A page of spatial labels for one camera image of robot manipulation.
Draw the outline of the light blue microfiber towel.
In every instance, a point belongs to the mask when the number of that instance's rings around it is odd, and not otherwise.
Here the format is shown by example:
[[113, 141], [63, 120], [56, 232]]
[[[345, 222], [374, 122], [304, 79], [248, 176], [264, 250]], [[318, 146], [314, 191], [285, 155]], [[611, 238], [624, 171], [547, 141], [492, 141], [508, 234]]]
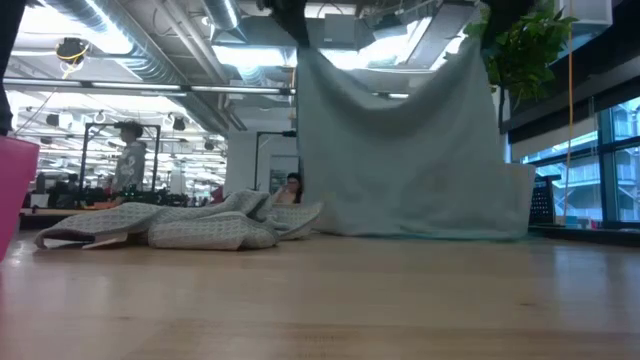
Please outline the light blue microfiber towel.
[[478, 40], [404, 100], [374, 95], [319, 51], [297, 66], [304, 198], [343, 236], [512, 239], [528, 230], [535, 169], [504, 160]]

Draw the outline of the grey waffle-weave towel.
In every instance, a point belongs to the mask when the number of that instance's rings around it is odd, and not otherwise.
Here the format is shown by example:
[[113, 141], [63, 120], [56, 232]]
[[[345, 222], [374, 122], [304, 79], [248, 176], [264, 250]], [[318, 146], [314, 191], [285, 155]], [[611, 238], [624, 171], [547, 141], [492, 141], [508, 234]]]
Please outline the grey waffle-weave towel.
[[308, 235], [322, 208], [321, 202], [277, 204], [270, 194], [251, 190], [198, 208], [129, 202], [65, 218], [40, 231], [34, 244], [44, 249], [47, 239], [84, 237], [91, 248], [132, 239], [157, 249], [264, 249]]

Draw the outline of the pink plastic basket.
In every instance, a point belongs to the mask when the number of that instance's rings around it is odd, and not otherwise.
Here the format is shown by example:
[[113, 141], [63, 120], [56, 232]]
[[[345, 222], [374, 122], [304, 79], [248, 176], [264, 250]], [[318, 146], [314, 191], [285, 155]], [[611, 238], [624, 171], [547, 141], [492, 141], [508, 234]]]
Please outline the pink plastic basket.
[[35, 177], [39, 146], [0, 136], [0, 263], [4, 260], [30, 181]]

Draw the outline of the green plant in white pot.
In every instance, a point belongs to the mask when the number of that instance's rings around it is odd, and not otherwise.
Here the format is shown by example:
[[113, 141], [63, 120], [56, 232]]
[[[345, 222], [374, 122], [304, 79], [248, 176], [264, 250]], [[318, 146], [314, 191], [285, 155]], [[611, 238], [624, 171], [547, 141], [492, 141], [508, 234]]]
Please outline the green plant in white pot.
[[[466, 25], [464, 33], [469, 40], [481, 44], [489, 13], [488, 6], [483, 4], [480, 18]], [[555, 79], [549, 66], [568, 44], [575, 22], [574, 17], [556, 10], [553, 0], [535, 0], [531, 10], [498, 35], [492, 47], [481, 47], [489, 86], [499, 97], [499, 123], [504, 121], [503, 107], [508, 94], [518, 101], [537, 100], [546, 95], [546, 84]], [[514, 203], [504, 209], [483, 210], [481, 218], [471, 221], [470, 227], [462, 231], [464, 239], [508, 239], [528, 232], [536, 167], [516, 163], [503, 165], [501, 169], [509, 188], [507, 199]]]

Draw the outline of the seated person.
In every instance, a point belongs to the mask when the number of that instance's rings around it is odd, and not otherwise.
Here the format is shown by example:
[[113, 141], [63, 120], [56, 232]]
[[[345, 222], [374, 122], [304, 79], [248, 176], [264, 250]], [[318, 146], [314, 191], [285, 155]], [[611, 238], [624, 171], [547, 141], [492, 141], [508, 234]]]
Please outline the seated person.
[[303, 197], [303, 181], [299, 173], [289, 173], [286, 182], [274, 195], [277, 204], [300, 204]]

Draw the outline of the black perforated panel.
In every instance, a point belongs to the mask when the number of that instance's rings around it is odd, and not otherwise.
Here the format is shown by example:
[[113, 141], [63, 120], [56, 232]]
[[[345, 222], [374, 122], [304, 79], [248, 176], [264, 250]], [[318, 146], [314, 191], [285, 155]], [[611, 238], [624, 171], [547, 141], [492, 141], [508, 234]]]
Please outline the black perforated panel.
[[530, 225], [555, 224], [553, 182], [560, 179], [560, 175], [535, 177], [529, 215]]

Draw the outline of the standing person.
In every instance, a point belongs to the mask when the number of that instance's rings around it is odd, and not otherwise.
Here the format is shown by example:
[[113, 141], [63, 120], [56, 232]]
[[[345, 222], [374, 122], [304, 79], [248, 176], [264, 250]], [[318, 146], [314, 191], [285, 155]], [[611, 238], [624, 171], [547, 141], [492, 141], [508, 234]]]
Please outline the standing person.
[[141, 190], [143, 186], [147, 146], [140, 141], [143, 127], [136, 121], [116, 124], [125, 146], [116, 163], [112, 191], [115, 193]]

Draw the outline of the black aluminium table frame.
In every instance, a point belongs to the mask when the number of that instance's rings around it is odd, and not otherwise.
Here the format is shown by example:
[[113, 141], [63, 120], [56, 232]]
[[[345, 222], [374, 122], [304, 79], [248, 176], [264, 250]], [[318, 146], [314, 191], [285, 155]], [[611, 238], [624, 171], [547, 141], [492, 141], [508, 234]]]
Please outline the black aluminium table frame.
[[610, 229], [573, 229], [559, 226], [530, 225], [530, 234], [549, 239], [597, 245], [640, 248], [640, 232]]

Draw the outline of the black robot station frame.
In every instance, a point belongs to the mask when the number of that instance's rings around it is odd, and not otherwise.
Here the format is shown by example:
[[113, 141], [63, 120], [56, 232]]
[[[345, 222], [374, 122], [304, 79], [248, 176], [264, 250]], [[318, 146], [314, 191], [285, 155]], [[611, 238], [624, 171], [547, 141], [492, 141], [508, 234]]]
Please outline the black robot station frame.
[[159, 160], [159, 150], [160, 150], [160, 140], [161, 140], [161, 126], [160, 125], [145, 125], [140, 124], [135, 121], [121, 121], [116, 123], [97, 123], [97, 122], [89, 122], [85, 124], [85, 131], [83, 137], [83, 147], [81, 153], [81, 167], [80, 167], [80, 175], [79, 175], [79, 189], [82, 190], [84, 187], [84, 178], [86, 175], [86, 161], [88, 156], [88, 145], [89, 142], [94, 140], [96, 137], [99, 137], [99, 134], [102, 130], [107, 127], [113, 127], [114, 129], [118, 129], [121, 131], [120, 139], [125, 143], [126, 147], [131, 147], [132, 143], [141, 143], [142, 142], [142, 134], [144, 133], [144, 129], [154, 129], [156, 134], [152, 137], [152, 140], [155, 142], [154, 145], [154, 154], [153, 154], [153, 166], [152, 166], [152, 176], [151, 176], [151, 188], [152, 192], [156, 191], [156, 177], [158, 171], [158, 160]]

